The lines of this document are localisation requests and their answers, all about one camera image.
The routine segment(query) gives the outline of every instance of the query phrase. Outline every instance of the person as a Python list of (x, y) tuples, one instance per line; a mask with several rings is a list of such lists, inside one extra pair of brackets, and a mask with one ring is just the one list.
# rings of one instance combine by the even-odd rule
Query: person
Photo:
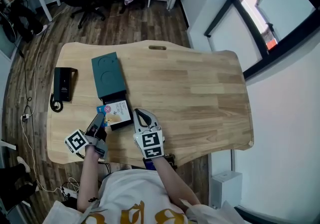
[[(20, 33), (23, 40), (27, 43), (31, 41), (33, 35), (32, 31), (36, 35), (40, 35), (47, 28), (47, 25), (42, 25), (35, 17), (34, 13), (23, 5), (20, 0), (2, 0), (7, 8), (9, 8), (9, 19), (16, 27), (16, 30)], [(25, 28), (20, 20), (20, 17), (25, 17), (29, 23), (28, 29)]]
[(15, 182), (26, 173), (30, 173), (30, 167), (25, 160), (20, 156), (16, 159), (19, 163), (18, 165), (0, 169), (0, 198), (8, 211), (39, 190), (37, 182), (33, 184), (26, 182), (19, 189), (15, 188)]
[(84, 159), (78, 210), (56, 201), (43, 223), (244, 223), (227, 202), (219, 210), (201, 205), (162, 156), (152, 158), (157, 171), (117, 171), (99, 190), (99, 155), (93, 146), (86, 147)]

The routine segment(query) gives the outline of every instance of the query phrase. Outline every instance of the electrical outlet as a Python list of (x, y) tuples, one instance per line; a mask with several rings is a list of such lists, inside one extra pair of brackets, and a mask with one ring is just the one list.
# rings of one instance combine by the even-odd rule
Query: electrical outlet
[(62, 194), (66, 197), (73, 197), (73, 198), (77, 198), (78, 197), (78, 193), (72, 189), (66, 188), (64, 186), (61, 187), (62, 190)]

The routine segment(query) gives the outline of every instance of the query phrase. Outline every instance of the window frame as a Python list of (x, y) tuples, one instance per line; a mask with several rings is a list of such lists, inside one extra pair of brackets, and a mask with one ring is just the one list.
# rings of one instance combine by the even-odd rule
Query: window frame
[(231, 6), (234, 6), (248, 27), (261, 55), (261, 60), (249, 67), (243, 73), (245, 80), (249, 80), (294, 52), (314, 33), (320, 30), (320, 0), (309, 1), (314, 6), (315, 10), (286, 37), (278, 41), (277, 45), (270, 50), (267, 49), (258, 28), (239, 0), (226, 0), (225, 4), (206, 30), (205, 36), (208, 38), (211, 37), (210, 33), (212, 30), (218, 25), (228, 9)]

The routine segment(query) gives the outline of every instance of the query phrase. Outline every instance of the white box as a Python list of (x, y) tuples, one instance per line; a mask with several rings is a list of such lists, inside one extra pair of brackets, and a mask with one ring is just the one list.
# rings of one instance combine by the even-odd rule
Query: white box
[(211, 207), (221, 208), (225, 201), (235, 207), (242, 196), (242, 173), (227, 170), (211, 178)]

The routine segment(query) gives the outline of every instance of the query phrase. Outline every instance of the wooden floor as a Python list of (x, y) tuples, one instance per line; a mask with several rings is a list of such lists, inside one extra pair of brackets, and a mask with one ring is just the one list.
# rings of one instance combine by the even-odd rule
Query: wooden floor
[[(169, 41), (178, 45), (189, 47), (186, 25), (179, 5), (172, 11), (165, 9), (165, 3), (152, 2), (150, 8), (138, 9), (137, 6), (130, 6), (122, 15), (119, 14), (120, 4), (112, 4), (110, 9), (102, 9), (106, 16), (105, 21), (99, 17), (90, 15), (84, 23), (83, 28), (78, 30), (78, 22), (81, 15), (74, 19), (70, 18), (75, 8), (53, 6), (50, 8), (52, 16), (60, 15), (49, 24), (43, 43), (40, 46), (42, 36), (34, 37), (29, 43), (22, 43), (21, 49), (26, 60), (26, 83), (27, 95), (32, 96), (29, 103), (33, 109), (36, 101), (36, 108), (33, 114), (34, 137), (32, 136), (31, 119), (23, 124), (26, 135), (29, 138), (31, 147), (35, 148), (37, 176), (42, 185), (48, 190), (60, 187), (69, 177), (80, 180), (82, 163), (57, 164), (51, 162), (46, 152), (46, 120), (47, 107), (50, 96), (50, 88), (53, 80), (53, 70), (56, 65), (61, 47), (68, 42), (82, 42), (96, 45), (117, 45), (142, 40)], [(48, 23), (44, 14), (39, 15), (43, 24)], [(36, 63), (36, 96), (34, 90), (34, 66)], [(11, 73), (4, 100), (3, 113), (3, 140), (16, 144), (18, 152), (8, 152), (9, 165), (17, 164), (16, 157), (23, 157), (31, 166), (33, 158), (27, 141), (23, 136), (20, 116), (26, 105), (25, 77), (22, 58), (17, 54), (13, 62)], [(208, 160), (207, 156), (196, 159), (178, 168), (178, 174), (193, 189), (203, 204), (208, 203)], [(111, 164), (112, 171), (130, 168), (128, 165)], [(100, 167), (100, 180), (107, 173), (105, 166)], [(59, 190), (46, 192), (41, 190), (30, 197), (31, 208), (21, 205), (22, 212), (29, 223), (42, 223), (55, 200), (63, 201)]]

